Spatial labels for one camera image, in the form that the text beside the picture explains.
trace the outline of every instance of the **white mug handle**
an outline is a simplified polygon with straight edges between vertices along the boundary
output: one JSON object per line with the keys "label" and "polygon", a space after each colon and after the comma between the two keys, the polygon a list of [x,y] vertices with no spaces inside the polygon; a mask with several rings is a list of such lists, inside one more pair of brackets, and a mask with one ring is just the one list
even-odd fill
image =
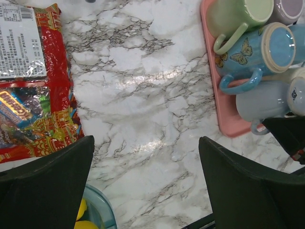
{"label": "white mug handle", "polygon": [[270,133],[270,131],[267,128],[265,130],[262,130],[262,131],[257,130],[258,125],[260,125],[262,122],[263,122],[262,119],[255,119],[255,120],[252,121],[251,131],[252,131],[253,134],[255,134],[255,135],[266,135],[266,134]]}

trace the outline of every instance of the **blue mug handle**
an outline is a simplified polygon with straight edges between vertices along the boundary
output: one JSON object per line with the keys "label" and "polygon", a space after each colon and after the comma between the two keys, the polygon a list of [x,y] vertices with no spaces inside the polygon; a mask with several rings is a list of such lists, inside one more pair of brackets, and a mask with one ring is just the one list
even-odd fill
{"label": "blue mug handle", "polygon": [[261,69],[255,69],[251,78],[236,87],[229,87],[229,84],[235,80],[231,74],[225,75],[219,84],[220,90],[225,94],[241,94],[254,89],[262,80],[263,71]]}
{"label": "blue mug handle", "polygon": [[257,127],[258,125],[260,125],[263,122],[263,120],[261,119],[255,119],[252,121],[251,123],[251,132],[255,135],[266,135],[268,133],[270,133],[270,131],[266,128],[265,130],[262,131],[258,131]]}

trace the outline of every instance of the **purple mug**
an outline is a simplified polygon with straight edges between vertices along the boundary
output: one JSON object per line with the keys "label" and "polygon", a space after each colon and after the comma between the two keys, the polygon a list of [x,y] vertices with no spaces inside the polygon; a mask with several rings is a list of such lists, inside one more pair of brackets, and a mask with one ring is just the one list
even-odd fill
{"label": "purple mug", "polygon": [[303,0],[274,0],[273,13],[267,22],[280,22],[290,25],[296,22],[303,11]]}

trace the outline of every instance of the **green mug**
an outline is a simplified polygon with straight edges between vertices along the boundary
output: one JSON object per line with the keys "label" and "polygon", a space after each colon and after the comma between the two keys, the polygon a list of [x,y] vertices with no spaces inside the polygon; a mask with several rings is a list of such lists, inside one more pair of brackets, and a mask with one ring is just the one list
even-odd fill
{"label": "green mug", "polygon": [[246,31],[264,25],[273,8],[274,0],[215,0],[206,15],[208,29],[216,38],[214,52],[225,54]]}

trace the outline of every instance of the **red snack bag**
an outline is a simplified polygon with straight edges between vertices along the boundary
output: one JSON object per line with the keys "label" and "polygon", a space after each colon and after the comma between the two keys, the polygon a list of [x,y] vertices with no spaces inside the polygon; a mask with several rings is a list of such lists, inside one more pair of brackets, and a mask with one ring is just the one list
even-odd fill
{"label": "red snack bag", "polygon": [[0,4],[0,47],[0,163],[83,137],[57,4]]}

